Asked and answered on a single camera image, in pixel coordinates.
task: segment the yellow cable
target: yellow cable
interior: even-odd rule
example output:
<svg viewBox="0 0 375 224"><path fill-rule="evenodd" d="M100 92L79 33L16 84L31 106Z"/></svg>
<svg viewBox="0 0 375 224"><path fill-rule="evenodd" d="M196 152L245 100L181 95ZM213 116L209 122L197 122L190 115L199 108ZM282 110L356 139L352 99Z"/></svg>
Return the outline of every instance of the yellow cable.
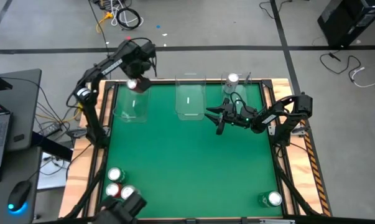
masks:
<svg viewBox="0 0 375 224"><path fill-rule="evenodd" d="M69 122L69 121L72 121L72 120L74 120L80 113L81 113L81 111L82 111L82 105L81 104L78 104L78 112L74 115L74 117L72 117L72 118L70 118L70 119L64 119L62 122ZM45 118L45 119L49 119L49 120L51 120L51 121L56 121L57 122L57 120L56 119L53 119L53 118L51 118L51 117L48 117L48 116L44 116L44 115L41 115L41 114L36 114L38 117L40 117L40 118Z"/></svg>
<svg viewBox="0 0 375 224"><path fill-rule="evenodd" d="M104 22L106 19L112 19L113 18L113 15L110 13L110 12L107 12L107 14L99 21L99 23L98 24L96 24L96 32L98 33L98 34L100 34L100 29L99 29L99 24L101 24L102 22Z"/></svg>

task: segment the silver can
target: silver can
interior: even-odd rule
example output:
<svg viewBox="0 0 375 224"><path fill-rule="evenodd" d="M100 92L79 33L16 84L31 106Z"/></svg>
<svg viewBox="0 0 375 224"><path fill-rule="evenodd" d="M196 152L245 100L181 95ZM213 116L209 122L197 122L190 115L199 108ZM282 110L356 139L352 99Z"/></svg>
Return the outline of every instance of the silver can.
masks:
<svg viewBox="0 0 375 224"><path fill-rule="evenodd" d="M239 77L235 73L230 73L226 78L226 83L223 86L223 91L227 94L231 94L236 91Z"/></svg>
<svg viewBox="0 0 375 224"><path fill-rule="evenodd" d="M259 194L258 201L263 207L277 207L282 203L282 197L278 192L268 191Z"/></svg>
<svg viewBox="0 0 375 224"><path fill-rule="evenodd" d="M115 182L118 181L121 177L121 170L117 167L111 168L107 173L108 179Z"/></svg>
<svg viewBox="0 0 375 224"><path fill-rule="evenodd" d="M139 193L139 191L132 185L127 185L125 187L123 187L123 189L121 190L121 198L126 200L127 198L129 198L129 196L132 195L133 192L137 192Z"/></svg>

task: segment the green mat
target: green mat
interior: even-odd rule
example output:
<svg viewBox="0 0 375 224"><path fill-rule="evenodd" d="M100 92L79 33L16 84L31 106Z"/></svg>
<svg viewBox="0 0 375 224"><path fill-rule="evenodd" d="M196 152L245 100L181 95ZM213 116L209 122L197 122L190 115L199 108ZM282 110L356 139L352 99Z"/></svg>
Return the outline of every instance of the green mat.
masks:
<svg viewBox="0 0 375 224"><path fill-rule="evenodd" d="M220 84L206 86L207 106L223 101ZM124 100L120 87L118 104ZM259 85L247 89L249 105L262 108ZM175 85L154 85L145 123L114 117L108 171L122 168L127 183L147 205L138 218L276 217L281 208L263 208L261 192L277 190L266 133L226 125L223 135L207 118L181 121L175 112ZM110 180L105 177L105 188Z"/></svg>

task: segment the power strip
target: power strip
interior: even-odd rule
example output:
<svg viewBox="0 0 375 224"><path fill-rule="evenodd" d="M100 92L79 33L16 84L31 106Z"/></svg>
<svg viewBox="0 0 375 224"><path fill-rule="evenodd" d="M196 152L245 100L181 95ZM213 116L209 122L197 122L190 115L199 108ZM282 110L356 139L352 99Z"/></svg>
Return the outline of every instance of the power strip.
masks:
<svg viewBox="0 0 375 224"><path fill-rule="evenodd" d="M47 126L46 128L40 130L38 132L38 134L44 136L44 137L49 137L57 132L59 132L61 129L60 129L60 125L58 123L54 123L54 124L51 124L49 126Z"/></svg>

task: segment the clear plastic cup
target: clear plastic cup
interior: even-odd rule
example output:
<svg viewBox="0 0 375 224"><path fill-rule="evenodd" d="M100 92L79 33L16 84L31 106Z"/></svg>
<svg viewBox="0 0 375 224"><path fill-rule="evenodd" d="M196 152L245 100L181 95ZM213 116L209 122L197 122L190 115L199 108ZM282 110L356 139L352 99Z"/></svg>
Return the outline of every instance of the clear plastic cup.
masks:
<svg viewBox="0 0 375 224"><path fill-rule="evenodd" d="M185 73L175 77L175 110L181 120L201 120L206 108L206 77Z"/></svg>

